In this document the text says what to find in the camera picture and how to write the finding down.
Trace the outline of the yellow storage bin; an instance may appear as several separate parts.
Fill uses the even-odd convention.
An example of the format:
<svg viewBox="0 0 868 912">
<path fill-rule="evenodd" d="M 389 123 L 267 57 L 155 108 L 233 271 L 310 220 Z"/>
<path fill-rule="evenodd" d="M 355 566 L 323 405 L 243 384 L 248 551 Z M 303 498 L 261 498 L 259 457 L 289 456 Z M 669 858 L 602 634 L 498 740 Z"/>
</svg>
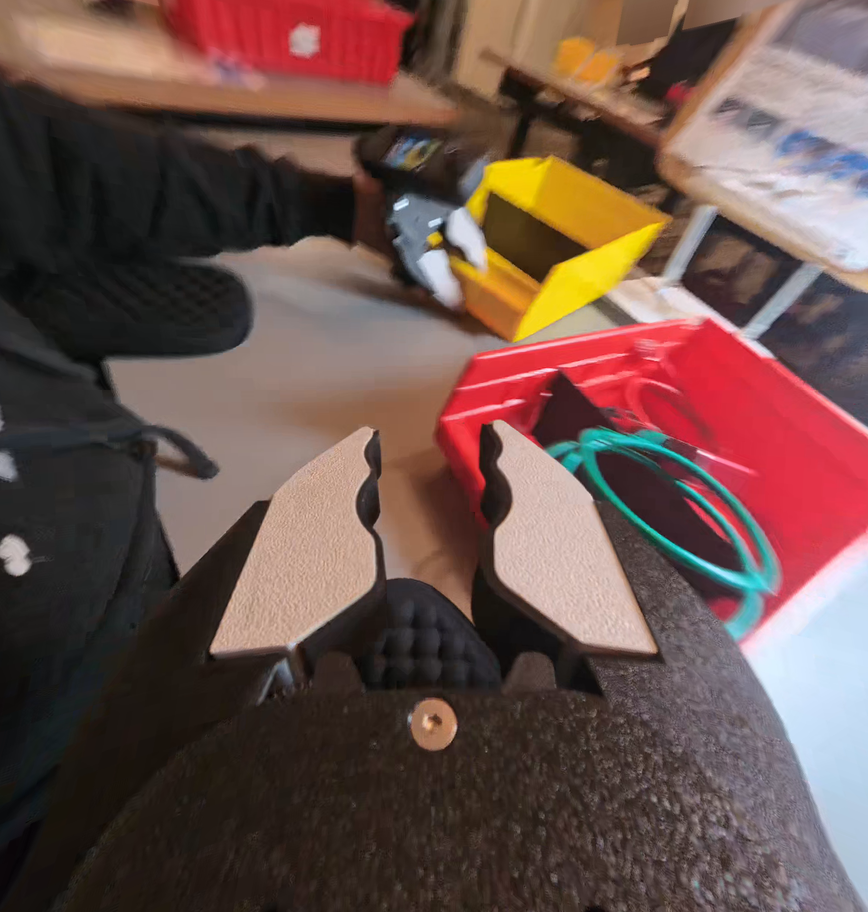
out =
<svg viewBox="0 0 868 912">
<path fill-rule="evenodd" d="M 555 157 L 497 161 L 466 208 L 487 244 L 487 267 L 451 268 L 464 308 L 511 343 L 618 286 L 668 215 Z"/>
</svg>

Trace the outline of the red storage bin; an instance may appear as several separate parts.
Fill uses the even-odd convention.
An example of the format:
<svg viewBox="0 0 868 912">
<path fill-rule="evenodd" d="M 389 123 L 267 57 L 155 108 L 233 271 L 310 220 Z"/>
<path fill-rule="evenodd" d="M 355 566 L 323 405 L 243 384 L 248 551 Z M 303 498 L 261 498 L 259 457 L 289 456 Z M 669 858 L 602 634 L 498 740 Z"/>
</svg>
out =
<svg viewBox="0 0 868 912">
<path fill-rule="evenodd" d="M 597 407 L 633 411 L 739 465 L 723 482 L 782 567 L 747 651 L 800 631 L 868 563 L 868 430 L 775 359 L 712 320 L 629 325 L 473 357 L 435 441 L 477 519 L 479 437 L 504 419 L 532 436 L 561 372 Z"/>
</svg>

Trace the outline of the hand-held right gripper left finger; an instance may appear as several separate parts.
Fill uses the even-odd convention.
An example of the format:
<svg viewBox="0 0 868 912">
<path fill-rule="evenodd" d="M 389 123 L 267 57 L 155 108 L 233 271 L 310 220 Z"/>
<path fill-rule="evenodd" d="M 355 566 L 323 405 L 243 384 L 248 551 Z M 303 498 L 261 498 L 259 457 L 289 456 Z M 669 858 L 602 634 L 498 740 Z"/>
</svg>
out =
<svg viewBox="0 0 868 912">
<path fill-rule="evenodd" d="M 385 583 L 379 434 L 361 427 L 303 465 L 269 501 L 210 644 L 215 658 L 300 651 L 348 627 Z"/>
</svg>

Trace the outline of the red ribbed crate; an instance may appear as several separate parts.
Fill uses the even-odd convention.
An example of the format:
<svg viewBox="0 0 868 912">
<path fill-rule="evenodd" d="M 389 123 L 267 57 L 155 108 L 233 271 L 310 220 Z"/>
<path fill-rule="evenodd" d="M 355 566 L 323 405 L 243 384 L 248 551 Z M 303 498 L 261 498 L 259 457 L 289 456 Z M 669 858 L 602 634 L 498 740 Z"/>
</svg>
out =
<svg viewBox="0 0 868 912">
<path fill-rule="evenodd" d="M 205 56 L 265 73 L 385 86 L 415 15 L 379 1 L 168 1 L 167 26 Z"/>
</svg>

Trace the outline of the person's black jacket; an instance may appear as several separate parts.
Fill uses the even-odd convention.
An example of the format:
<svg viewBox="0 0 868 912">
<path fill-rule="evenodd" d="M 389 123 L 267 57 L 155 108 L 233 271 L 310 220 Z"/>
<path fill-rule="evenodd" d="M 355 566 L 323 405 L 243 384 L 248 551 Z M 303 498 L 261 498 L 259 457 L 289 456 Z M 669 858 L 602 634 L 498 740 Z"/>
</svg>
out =
<svg viewBox="0 0 868 912">
<path fill-rule="evenodd" d="M 77 728 L 171 585 L 155 500 L 160 442 L 194 477 L 218 473 L 0 297 L 0 894 Z"/>
</svg>

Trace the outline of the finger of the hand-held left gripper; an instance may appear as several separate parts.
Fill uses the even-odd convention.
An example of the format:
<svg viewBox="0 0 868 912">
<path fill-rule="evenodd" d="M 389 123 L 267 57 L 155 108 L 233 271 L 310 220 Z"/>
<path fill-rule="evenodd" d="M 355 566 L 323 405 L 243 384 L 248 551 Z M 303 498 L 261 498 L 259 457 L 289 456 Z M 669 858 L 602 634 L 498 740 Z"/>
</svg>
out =
<svg viewBox="0 0 868 912">
<path fill-rule="evenodd" d="M 431 249 L 417 260 L 418 280 L 430 295 L 450 310 L 462 310 L 464 295 L 451 268 L 451 258 L 442 248 Z"/>
<path fill-rule="evenodd" d="M 488 270 L 487 241 L 466 207 L 457 208 L 447 216 L 443 224 L 443 249 L 451 273 L 454 260 L 461 260 L 480 273 Z"/>
</svg>

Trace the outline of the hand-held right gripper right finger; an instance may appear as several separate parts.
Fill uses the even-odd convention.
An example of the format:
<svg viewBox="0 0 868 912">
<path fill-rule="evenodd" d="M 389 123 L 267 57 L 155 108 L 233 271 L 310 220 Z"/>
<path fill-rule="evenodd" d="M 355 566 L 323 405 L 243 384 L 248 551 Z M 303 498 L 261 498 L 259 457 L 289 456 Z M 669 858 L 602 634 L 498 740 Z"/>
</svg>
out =
<svg viewBox="0 0 868 912">
<path fill-rule="evenodd" d="M 504 420 L 481 427 L 481 566 L 492 592 L 579 653 L 658 646 L 593 496 Z"/>
</svg>

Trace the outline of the person's left forearm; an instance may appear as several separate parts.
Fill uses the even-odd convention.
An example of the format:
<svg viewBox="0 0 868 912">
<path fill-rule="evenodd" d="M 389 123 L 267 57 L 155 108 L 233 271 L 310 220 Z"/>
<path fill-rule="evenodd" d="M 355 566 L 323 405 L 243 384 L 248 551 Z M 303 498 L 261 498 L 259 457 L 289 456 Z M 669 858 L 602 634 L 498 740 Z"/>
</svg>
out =
<svg viewBox="0 0 868 912">
<path fill-rule="evenodd" d="M 0 276 L 355 241 L 353 180 L 0 76 Z"/>
</svg>

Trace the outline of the wooden table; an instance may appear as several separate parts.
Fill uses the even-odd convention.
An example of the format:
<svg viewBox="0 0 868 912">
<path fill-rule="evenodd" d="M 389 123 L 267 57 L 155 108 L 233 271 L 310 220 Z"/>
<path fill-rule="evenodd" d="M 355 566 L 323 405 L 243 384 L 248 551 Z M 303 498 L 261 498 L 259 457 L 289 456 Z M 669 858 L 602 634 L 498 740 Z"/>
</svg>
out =
<svg viewBox="0 0 868 912">
<path fill-rule="evenodd" d="M 377 86 L 212 63 L 178 42 L 149 2 L 128 19 L 86 2 L 0 2 L 0 67 L 90 107 L 200 122 L 347 131 L 390 122 L 439 128 L 458 116 L 454 102 L 406 74 Z"/>
</svg>

